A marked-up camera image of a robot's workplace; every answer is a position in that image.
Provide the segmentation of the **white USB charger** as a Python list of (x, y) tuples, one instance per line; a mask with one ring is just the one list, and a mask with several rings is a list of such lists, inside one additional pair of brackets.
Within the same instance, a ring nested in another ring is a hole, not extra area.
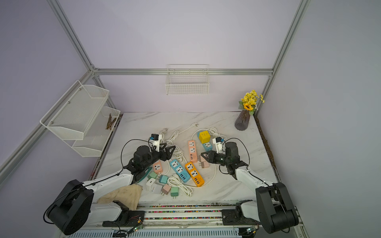
[(147, 191), (151, 191), (152, 189), (152, 186), (155, 184), (156, 182), (156, 179), (155, 178), (149, 178), (148, 181), (146, 182), (145, 184), (145, 189)]

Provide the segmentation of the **beige plug adapter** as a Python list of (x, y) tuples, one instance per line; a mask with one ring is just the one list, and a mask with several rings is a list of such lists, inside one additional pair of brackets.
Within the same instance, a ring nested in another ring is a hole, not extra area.
[(201, 155), (199, 155), (198, 159), (200, 162), (206, 162), (206, 160)]
[(207, 162), (207, 161), (202, 161), (202, 162), (200, 162), (200, 165), (201, 165), (201, 167), (204, 169), (204, 168), (209, 168), (209, 163)]

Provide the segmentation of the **grey white plug adapter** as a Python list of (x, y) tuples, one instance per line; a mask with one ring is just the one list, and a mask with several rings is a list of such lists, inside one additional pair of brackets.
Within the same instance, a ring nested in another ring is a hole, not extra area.
[(152, 192), (153, 194), (160, 194), (162, 188), (163, 188), (162, 185), (154, 183), (154, 184), (152, 185), (152, 187), (151, 187), (150, 192)]

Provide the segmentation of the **dusty pink plug adapter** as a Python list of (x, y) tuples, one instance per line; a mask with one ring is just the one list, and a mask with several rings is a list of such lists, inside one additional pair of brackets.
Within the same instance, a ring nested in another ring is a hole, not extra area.
[(168, 195), (171, 191), (171, 186), (168, 185), (168, 184), (165, 184), (162, 189), (161, 189), (161, 193), (164, 194), (164, 195)]

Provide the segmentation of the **bright green plug adapter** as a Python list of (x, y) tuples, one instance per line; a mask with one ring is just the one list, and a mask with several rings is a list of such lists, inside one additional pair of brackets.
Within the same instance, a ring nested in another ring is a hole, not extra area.
[(178, 197), (179, 196), (179, 188), (176, 186), (171, 187), (170, 195), (171, 195), (171, 197)]

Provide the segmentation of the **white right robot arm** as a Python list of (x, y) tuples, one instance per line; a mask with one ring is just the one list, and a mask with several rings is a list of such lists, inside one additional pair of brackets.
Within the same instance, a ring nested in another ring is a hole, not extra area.
[(249, 168), (239, 156), (237, 144), (227, 142), (224, 152), (207, 151), (201, 157), (207, 162), (225, 166), (229, 175), (243, 183), (256, 195), (255, 200), (236, 203), (235, 209), (223, 209), (224, 225), (254, 225), (259, 222), (269, 233), (288, 232), (299, 224), (295, 206), (285, 184), (270, 182)]

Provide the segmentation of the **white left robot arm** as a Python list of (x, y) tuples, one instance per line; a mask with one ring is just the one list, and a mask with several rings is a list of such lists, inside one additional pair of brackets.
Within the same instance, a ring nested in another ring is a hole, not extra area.
[(124, 186), (139, 182), (147, 169), (159, 160), (171, 159), (175, 146), (142, 145), (122, 169), (109, 176), (80, 182), (68, 182), (56, 200), (44, 212), (45, 223), (56, 225), (65, 235), (72, 235), (84, 225), (103, 223), (105, 226), (124, 226), (135, 222), (131, 209), (121, 201), (107, 204), (97, 201), (102, 196)]

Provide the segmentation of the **teal plug adapter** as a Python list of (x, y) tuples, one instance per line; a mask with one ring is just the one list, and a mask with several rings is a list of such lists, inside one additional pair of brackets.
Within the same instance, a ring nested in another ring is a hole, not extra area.
[(161, 175), (160, 177), (159, 177), (159, 183), (161, 183), (161, 184), (166, 184), (167, 182), (168, 182), (168, 176), (167, 175)]

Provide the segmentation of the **yellow cube socket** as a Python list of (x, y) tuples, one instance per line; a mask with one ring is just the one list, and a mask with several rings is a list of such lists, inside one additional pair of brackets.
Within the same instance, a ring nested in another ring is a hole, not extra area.
[(198, 134), (198, 138), (199, 138), (201, 144), (206, 144), (206, 143), (210, 142), (210, 134), (208, 131), (201, 131)]

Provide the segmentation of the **short pink power strip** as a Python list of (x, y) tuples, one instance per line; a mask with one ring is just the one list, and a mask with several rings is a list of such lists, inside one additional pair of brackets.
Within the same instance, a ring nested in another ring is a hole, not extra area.
[(157, 162), (155, 162), (153, 165), (152, 165), (152, 168), (153, 168), (153, 171), (160, 175), (162, 174), (163, 172), (163, 168), (162, 168), (162, 163), (161, 163), (161, 160), (158, 160)]

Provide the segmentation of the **teal power strip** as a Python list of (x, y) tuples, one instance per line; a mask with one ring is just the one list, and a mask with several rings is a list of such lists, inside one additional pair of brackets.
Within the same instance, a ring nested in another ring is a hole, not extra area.
[(211, 151), (213, 149), (213, 146), (210, 142), (204, 143), (202, 145), (203, 145), (205, 151)]

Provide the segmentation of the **purple ribbed glass vase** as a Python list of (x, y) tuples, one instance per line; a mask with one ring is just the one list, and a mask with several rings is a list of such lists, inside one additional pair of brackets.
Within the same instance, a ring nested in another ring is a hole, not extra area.
[(249, 126), (250, 118), (250, 112), (242, 110), (234, 123), (235, 128), (239, 131), (245, 131)]

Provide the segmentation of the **orange power strip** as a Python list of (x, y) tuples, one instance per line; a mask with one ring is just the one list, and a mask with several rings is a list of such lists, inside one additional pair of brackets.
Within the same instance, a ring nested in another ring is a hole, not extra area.
[(196, 187), (201, 187), (204, 185), (204, 179), (194, 166), (192, 162), (188, 162), (185, 164), (186, 171), (190, 174), (191, 179), (195, 183)]

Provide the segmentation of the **beige cloth glove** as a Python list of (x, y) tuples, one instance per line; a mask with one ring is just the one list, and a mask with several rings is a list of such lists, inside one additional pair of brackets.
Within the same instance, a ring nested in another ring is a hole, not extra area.
[(120, 201), (127, 208), (132, 211), (137, 209), (139, 199), (142, 194), (142, 186), (138, 184), (132, 184), (124, 187), (120, 187), (114, 191), (111, 191), (97, 200), (97, 204), (107, 204), (114, 200)]

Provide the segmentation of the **brown sticks on shelf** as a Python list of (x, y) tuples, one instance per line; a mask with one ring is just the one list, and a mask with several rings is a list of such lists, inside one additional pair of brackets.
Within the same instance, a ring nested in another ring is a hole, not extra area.
[(111, 116), (111, 114), (109, 114), (109, 119), (108, 119), (108, 122), (107, 122), (106, 129), (107, 129), (107, 130), (111, 130), (112, 127), (113, 127), (113, 125), (114, 125), (114, 123), (116, 122), (116, 120), (117, 120), (117, 118), (113, 118), (113, 117)]

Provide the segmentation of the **yellow artificial flower bouquet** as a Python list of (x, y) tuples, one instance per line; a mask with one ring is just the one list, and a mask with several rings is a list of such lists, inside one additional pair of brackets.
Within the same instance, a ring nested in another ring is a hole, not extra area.
[(265, 99), (262, 94), (258, 94), (256, 90), (252, 90), (245, 94), (245, 96), (239, 101), (239, 110), (247, 111), (250, 115), (253, 115), (259, 109), (259, 103), (264, 103)]

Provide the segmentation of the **white mesh two-tier shelf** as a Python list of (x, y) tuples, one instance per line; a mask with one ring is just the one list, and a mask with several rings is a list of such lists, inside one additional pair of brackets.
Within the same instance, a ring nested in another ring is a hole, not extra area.
[(40, 124), (81, 157), (100, 157), (116, 124), (106, 129), (109, 114), (117, 119), (120, 115), (106, 106), (108, 99), (109, 90), (76, 81)]

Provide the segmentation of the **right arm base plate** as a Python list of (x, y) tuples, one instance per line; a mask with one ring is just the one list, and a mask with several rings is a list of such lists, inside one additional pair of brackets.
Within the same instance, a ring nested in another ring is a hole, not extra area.
[(221, 214), (224, 226), (258, 225), (256, 220), (244, 217), (242, 209), (238, 205), (234, 209), (222, 209)]

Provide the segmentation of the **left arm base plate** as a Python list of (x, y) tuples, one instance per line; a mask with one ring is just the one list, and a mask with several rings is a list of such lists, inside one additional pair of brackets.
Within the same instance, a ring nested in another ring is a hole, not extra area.
[(123, 210), (116, 221), (104, 221), (103, 227), (137, 227), (145, 216), (145, 211)]

